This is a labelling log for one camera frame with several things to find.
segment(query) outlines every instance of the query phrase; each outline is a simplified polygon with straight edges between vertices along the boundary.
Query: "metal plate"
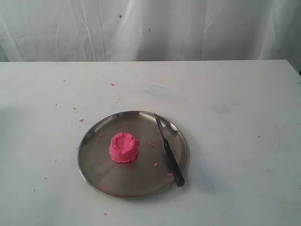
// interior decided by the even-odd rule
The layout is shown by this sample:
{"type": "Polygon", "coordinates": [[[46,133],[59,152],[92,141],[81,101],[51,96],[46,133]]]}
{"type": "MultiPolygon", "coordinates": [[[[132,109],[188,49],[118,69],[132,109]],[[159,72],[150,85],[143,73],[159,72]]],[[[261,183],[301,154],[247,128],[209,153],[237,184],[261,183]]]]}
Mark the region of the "metal plate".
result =
{"type": "MultiPolygon", "coordinates": [[[[187,159],[185,139],[173,123],[158,117],[174,157],[183,170],[187,159]]],[[[78,161],[83,178],[107,196],[142,198],[165,190],[174,182],[174,177],[167,175],[171,169],[155,116],[150,112],[117,113],[95,124],[81,141],[78,161]],[[111,138],[120,132],[131,133],[140,141],[138,156],[132,162],[116,163],[111,160],[111,138]]]]}

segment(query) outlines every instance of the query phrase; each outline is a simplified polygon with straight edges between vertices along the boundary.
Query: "black knife handle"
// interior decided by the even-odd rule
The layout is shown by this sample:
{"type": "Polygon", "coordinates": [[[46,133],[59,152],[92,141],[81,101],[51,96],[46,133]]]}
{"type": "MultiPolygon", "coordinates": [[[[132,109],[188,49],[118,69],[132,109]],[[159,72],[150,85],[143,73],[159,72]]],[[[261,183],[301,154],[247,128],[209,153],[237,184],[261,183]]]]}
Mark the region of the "black knife handle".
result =
{"type": "Polygon", "coordinates": [[[185,184],[185,180],[177,164],[177,161],[174,158],[174,154],[170,149],[169,142],[166,139],[164,140],[164,148],[174,174],[175,183],[177,184],[178,187],[182,187],[185,184]]]}

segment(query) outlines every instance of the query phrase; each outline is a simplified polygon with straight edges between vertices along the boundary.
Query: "white curtain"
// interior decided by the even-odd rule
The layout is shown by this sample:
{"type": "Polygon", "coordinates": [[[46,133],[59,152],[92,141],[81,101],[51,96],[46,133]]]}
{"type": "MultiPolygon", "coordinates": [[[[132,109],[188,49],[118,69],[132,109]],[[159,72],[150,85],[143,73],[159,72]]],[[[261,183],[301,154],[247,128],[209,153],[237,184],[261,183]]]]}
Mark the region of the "white curtain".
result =
{"type": "Polygon", "coordinates": [[[287,59],[301,0],[0,0],[0,60],[287,59]]]}

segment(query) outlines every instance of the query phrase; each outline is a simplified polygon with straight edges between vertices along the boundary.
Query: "pink play dough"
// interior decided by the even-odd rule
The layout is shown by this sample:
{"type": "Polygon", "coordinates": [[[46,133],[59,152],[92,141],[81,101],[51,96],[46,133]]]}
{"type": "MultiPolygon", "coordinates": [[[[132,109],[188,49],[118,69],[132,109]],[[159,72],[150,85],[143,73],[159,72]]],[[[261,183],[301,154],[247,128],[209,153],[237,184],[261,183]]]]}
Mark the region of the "pink play dough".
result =
{"type": "Polygon", "coordinates": [[[110,156],[118,163],[132,161],[138,154],[137,140],[130,133],[118,133],[112,137],[110,156]]]}

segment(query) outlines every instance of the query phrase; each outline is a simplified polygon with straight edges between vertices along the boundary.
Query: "table surface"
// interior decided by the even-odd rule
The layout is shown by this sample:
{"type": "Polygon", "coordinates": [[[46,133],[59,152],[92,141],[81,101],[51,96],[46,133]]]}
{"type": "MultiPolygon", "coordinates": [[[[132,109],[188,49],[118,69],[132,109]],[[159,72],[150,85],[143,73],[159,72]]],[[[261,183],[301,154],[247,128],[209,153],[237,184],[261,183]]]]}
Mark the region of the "table surface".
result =
{"type": "Polygon", "coordinates": [[[0,63],[0,97],[1,225],[300,225],[301,77],[285,60],[0,63]],[[127,110],[186,136],[183,188],[125,201],[83,180],[84,134],[127,110]]]}

